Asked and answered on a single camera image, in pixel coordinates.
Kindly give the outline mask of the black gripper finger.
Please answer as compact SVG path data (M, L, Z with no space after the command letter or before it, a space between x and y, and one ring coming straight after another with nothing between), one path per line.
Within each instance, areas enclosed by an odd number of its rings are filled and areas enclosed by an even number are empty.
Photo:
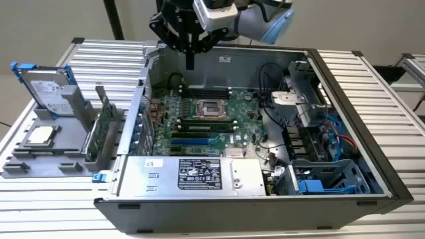
M167 16L159 12L149 21L149 28L172 50L185 53L187 70L191 69L189 34L184 31L183 19L176 16L167 21Z
M191 36L191 49L189 49L189 69L195 69L195 55L199 53L207 53L216 44L224 39L229 32L229 29L220 28L213 30L203 39L199 34Z

